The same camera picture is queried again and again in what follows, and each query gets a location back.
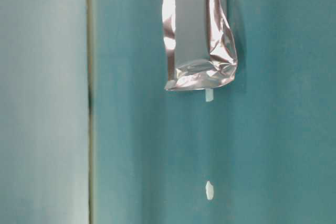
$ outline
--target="teal wall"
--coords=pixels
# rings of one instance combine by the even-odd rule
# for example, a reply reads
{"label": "teal wall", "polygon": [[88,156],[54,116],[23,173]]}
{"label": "teal wall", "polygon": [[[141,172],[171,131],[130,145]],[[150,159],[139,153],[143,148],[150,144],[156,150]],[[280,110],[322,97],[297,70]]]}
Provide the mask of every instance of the teal wall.
{"label": "teal wall", "polygon": [[212,103],[163,90],[161,3],[93,0],[95,224],[335,223],[334,0],[230,0]]}
{"label": "teal wall", "polygon": [[0,0],[0,223],[88,223],[85,0]]}

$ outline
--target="white droplet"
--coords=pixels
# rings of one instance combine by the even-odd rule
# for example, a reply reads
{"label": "white droplet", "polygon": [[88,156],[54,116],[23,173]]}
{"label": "white droplet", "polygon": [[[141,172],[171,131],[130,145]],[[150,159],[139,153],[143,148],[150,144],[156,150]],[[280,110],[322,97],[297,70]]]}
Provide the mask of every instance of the white droplet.
{"label": "white droplet", "polygon": [[214,186],[208,181],[205,185],[206,198],[212,200],[214,198],[215,190]]}

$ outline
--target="foil pouch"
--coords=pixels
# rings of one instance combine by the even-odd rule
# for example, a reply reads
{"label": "foil pouch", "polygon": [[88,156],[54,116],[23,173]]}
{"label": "foil pouch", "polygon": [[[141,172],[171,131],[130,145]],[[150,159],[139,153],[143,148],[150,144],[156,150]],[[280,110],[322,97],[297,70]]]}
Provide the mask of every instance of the foil pouch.
{"label": "foil pouch", "polygon": [[162,20],[166,90],[212,89],[235,79],[237,52],[221,0],[163,0]]}

